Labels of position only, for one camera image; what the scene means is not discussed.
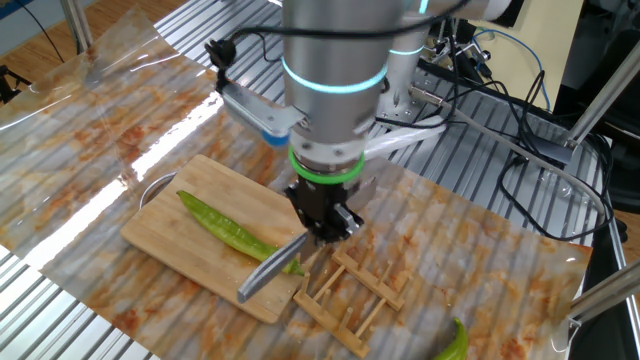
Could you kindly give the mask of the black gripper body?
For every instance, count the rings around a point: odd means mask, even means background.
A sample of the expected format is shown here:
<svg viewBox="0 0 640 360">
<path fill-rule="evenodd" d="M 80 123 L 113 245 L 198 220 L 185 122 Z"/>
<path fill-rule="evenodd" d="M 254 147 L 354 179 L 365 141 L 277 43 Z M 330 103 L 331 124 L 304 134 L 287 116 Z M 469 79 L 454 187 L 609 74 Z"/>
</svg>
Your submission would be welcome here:
<svg viewBox="0 0 640 360">
<path fill-rule="evenodd" d="M 321 184 L 305 178 L 298 178 L 284 190 L 284 193 L 305 228 L 316 225 L 324 227 L 328 212 L 334 205 L 340 203 L 348 207 L 347 201 L 354 196 L 359 187 L 359 182 L 351 187 L 346 187 L 343 183 Z"/>
</svg>

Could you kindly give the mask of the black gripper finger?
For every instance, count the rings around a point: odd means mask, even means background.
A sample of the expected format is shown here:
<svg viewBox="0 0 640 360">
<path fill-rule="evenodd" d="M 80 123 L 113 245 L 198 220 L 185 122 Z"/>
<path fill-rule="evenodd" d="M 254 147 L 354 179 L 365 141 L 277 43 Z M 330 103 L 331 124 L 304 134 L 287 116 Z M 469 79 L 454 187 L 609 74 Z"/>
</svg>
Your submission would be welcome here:
<svg viewBox="0 0 640 360">
<path fill-rule="evenodd" d="M 307 229 L 308 246 L 324 246 L 331 240 L 331 233 L 327 232 L 324 227 L 310 227 Z"/>
<path fill-rule="evenodd" d="M 336 203 L 326 218 L 325 241 L 329 243 L 345 241 L 363 224 L 364 220 L 358 214 L 351 211 L 345 204 Z"/>
</svg>

